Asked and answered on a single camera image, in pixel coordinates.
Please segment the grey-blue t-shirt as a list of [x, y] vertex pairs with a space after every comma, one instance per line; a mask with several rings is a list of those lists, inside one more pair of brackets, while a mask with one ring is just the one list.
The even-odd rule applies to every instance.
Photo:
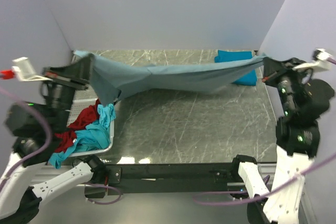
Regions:
[[[103, 105], [151, 89], [213, 93], [237, 79], [232, 63], [130, 66], [88, 51], [75, 50], [73, 54], [78, 58], [93, 55], [90, 85]], [[259, 68], [263, 57], [254, 56], [244, 65]]]

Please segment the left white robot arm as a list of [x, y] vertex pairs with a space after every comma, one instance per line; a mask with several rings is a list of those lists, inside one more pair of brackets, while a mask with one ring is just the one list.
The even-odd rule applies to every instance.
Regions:
[[47, 93], [44, 104], [15, 98], [9, 109], [5, 125], [16, 141], [1, 176], [1, 223], [28, 223], [40, 206], [69, 189], [83, 183], [98, 184], [108, 177], [103, 162], [89, 155], [71, 170], [31, 184], [58, 147], [56, 134], [66, 130], [75, 92], [88, 87], [93, 60], [89, 55], [65, 67], [46, 67], [37, 74], [29, 59], [21, 57], [5, 72], [5, 76], [22, 82], [39, 81]]

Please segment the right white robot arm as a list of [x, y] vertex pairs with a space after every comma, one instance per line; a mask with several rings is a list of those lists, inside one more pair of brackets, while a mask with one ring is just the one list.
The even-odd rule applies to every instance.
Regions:
[[238, 155], [234, 164], [247, 189], [249, 223], [298, 223], [304, 172], [314, 163], [320, 143], [318, 118], [327, 112], [334, 89], [314, 79], [335, 61], [318, 51], [312, 62], [264, 58], [263, 83], [278, 90], [284, 115], [277, 120], [277, 162], [272, 188], [262, 179], [252, 157]]

